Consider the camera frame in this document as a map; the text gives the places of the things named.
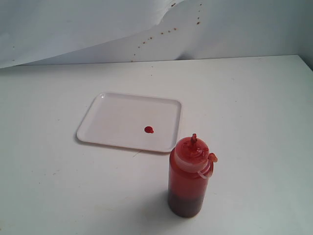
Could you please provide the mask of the red sauce squeeze bottle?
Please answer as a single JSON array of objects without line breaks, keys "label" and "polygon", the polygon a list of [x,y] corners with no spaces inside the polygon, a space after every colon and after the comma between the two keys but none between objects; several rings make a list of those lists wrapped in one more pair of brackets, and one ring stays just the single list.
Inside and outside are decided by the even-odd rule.
[{"label": "red sauce squeeze bottle", "polygon": [[167,200],[174,214],[191,218],[200,212],[217,161],[196,134],[178,141],[169,157]]}]

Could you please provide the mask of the red sauce blob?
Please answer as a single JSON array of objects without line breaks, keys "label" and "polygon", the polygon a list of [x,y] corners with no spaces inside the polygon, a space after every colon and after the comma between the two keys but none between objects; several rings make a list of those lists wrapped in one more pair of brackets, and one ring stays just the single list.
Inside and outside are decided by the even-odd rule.
[{"label": "red sauce blob", "polygon": [[144,128],[144,132],[145,132],[145,133],[148,133],[148,134],[153,134],[153,133],[154,133],[154,129],[153,129],[153,127],[151,127],[151,126],[146,126],[146,127]]}]

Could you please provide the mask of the white rectangular plastic tray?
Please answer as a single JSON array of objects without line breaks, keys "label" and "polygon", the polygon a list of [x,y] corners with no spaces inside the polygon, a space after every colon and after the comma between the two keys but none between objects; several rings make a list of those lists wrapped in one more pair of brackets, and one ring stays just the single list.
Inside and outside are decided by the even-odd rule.
[{"label": "white rectangular plastic tray", "polygon": [[[76,137],[85,143],[167,153],[177,142],[181,110],[174,99],[104,92],[93,100]],[[146,126],[154,133],[145,133]]]}]

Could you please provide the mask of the white paper backdrop sheet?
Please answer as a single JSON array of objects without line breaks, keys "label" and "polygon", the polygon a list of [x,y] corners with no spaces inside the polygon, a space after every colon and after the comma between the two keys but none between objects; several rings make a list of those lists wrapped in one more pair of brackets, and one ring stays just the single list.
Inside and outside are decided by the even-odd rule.
[{"label": "white paper backdrop sheet", "polygon": [[310,0],[3,0],[0,66],[299,54]]}]

